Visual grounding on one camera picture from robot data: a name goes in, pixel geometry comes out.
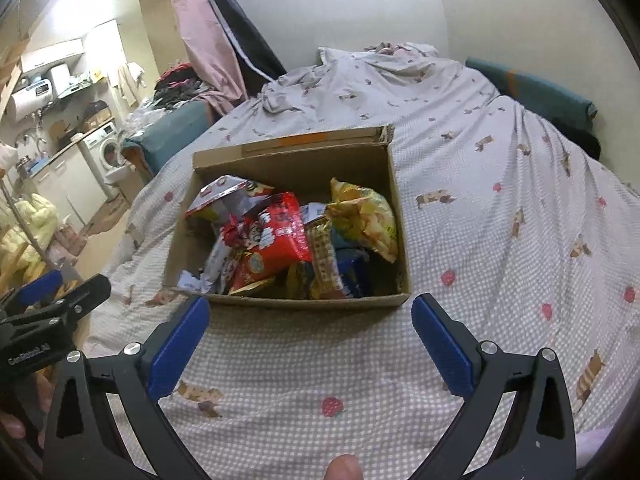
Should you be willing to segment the person's left hand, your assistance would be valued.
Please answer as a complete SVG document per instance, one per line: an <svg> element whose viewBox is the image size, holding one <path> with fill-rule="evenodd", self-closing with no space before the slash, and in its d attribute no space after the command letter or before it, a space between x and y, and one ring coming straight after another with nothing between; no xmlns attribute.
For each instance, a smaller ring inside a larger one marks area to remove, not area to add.
<svg viewBox="0 0 640 480"><path fill-rule="evenodd" d="M53 393L43 372L1 385L1 425L12 439L29 440L38 429L38 450L43 451Z"/></svg>

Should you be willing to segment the person's right hand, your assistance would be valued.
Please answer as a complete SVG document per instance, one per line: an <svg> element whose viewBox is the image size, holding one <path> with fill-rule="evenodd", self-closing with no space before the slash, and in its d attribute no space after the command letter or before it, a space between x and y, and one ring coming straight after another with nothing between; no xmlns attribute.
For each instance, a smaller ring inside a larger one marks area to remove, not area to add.
<svg viewBox="0 0 640 480"><path fill-rule="evenodd" d="M323 480L362 480L363 473L356 456L345 454L337 456L324 474Z"/></svg>

